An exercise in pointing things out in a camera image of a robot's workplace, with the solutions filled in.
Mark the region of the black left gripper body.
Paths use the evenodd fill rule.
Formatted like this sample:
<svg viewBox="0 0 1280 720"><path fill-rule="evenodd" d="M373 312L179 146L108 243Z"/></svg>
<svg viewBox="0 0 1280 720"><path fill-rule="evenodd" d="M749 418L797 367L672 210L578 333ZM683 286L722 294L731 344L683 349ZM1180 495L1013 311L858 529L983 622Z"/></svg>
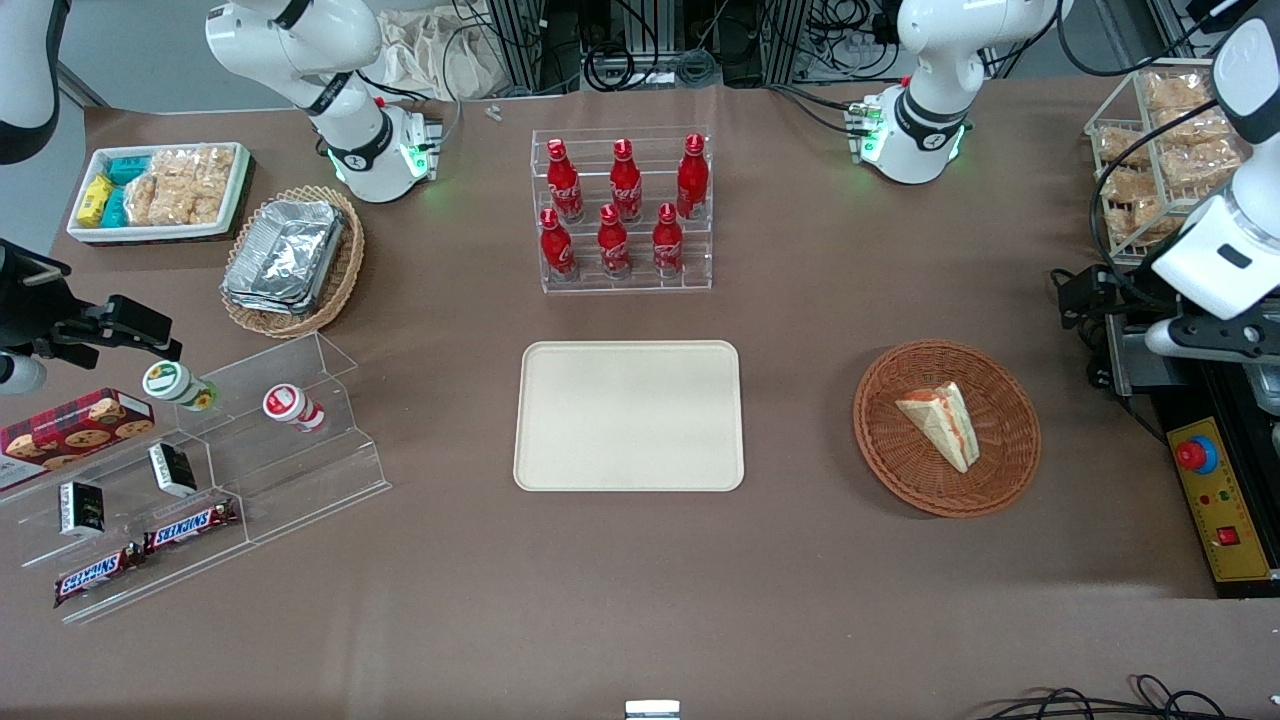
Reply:
<svg viewBox="0 0 1280 720"><path fill-rule="evenodd" d="M1103 313L1100 332L1107 340L1112 334L1107 325L1107 319L1119 319L1121 331L1137 328L1139 332L1144 332L1146 328L1158 320L1174 318L1178 314L1181 300L1180 293L1165 283L1156 283L1153 287L1144 290L1147 295L1155 299L1155 302L1139 299L1130 290L1124 290L1119 283L1103 283L1102 291L1105 292L1103 305L1107 307L1107 311Z"/></svg>

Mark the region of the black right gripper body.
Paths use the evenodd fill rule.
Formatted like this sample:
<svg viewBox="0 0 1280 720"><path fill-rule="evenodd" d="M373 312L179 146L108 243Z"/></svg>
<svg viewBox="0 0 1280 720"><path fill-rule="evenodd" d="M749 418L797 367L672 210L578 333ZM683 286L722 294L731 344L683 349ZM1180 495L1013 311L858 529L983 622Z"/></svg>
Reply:
<svg viewBox="0 0 1280 720"><path fill-rule="evenodd" d="M68 268L6 240L1 246L1 346L29 347L73 316Z"/></svg>

